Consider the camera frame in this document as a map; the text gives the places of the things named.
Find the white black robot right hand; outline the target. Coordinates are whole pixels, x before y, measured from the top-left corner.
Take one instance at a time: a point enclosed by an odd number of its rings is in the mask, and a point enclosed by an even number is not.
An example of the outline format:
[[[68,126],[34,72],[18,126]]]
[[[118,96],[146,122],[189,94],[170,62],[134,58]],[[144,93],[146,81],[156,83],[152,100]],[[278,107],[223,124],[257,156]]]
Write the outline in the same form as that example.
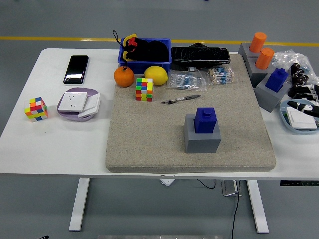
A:
[[[295,84],[291,87],[288,92],[288,96],[292,99],[307,99],[310,101],[319,102],[319,86],[310,84],[310,85],[300,85]],[[290,100],[287,102],[288,106],[312,117],[319,117],[319,107],[310,105],[310,104],[302,104],[296,101]]]

